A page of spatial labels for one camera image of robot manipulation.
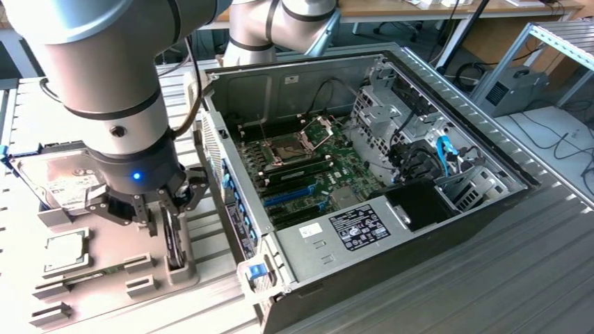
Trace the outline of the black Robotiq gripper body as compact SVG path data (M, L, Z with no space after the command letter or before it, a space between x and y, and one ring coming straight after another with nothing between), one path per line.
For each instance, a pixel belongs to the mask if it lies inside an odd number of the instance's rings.
M161 138L143 151L132 154L103 154L89 150L105 179L105 190L92 188L92 195L108 193L129 202L136 195L143 196L148 205L160 202L160 187L183 171L177 161L171 134Z

